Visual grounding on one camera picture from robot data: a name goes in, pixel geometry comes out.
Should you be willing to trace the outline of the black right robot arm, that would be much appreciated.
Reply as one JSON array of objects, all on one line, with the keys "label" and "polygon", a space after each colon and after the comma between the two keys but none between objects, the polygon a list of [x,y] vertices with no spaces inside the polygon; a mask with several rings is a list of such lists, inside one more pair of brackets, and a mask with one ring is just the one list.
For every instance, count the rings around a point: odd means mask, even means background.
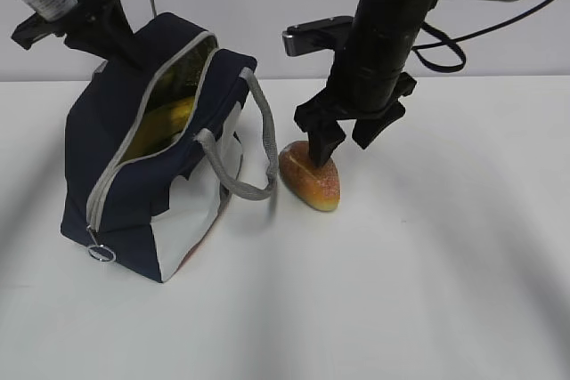
[{"label": "black right robot arm", "polygon": [[[331,50],[334,61],[325,87],[297,107],[294,120],[307,134],[309,156],[323,166],[346,138],[341,120],[355,122],[353,140],[366,149],[403,117],[401,98],[415,80],[403,68],[420,31],[466,58],[457,42],[426,23],[438,0],[359,0],[354,16],[339,16],[288,27],[282,34],[290,57]],[[517,0],[490,0],[515,2]]]}]

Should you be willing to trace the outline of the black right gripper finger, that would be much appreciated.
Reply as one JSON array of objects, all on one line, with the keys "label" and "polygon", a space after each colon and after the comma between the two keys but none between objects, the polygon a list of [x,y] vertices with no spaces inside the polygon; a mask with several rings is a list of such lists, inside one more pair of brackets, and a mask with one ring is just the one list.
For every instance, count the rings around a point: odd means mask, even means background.
[{"label": "black right gripper finger", "polygon": [[405,112],[404,105],[395,101],[377,117],[357,119],[352,131],[353,141],[366,150],[387,127],[402,118]]},{"label": "black right gripper finger", "polygon": [[308,130],[309,157],[316,167],[323,167],[334,150],[346,139],[337,120],[319,122]]}]

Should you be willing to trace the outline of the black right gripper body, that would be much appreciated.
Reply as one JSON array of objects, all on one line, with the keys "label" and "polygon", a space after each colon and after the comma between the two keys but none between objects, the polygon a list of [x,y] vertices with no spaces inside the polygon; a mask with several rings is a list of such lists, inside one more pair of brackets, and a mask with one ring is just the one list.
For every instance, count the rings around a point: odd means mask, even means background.
[{"label": "black right gripper body", "polygon": [[335,59],[325,86],[297,106],[294,120],[303,131],[348,119],[377,119],[400,98],[411,95],[417,81],[408,73],[377,71]]}]

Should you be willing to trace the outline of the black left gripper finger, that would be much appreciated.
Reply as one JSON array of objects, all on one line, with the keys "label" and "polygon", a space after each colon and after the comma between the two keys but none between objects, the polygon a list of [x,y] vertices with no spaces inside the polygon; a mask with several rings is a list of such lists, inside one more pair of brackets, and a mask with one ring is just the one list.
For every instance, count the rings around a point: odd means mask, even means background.
[{"label": "black left gripper finger", "polygon": [[103,5],[67,31],[64,44],[105,60],[120,58],[136,69],[143,69],[146,62],[120,0]]}]

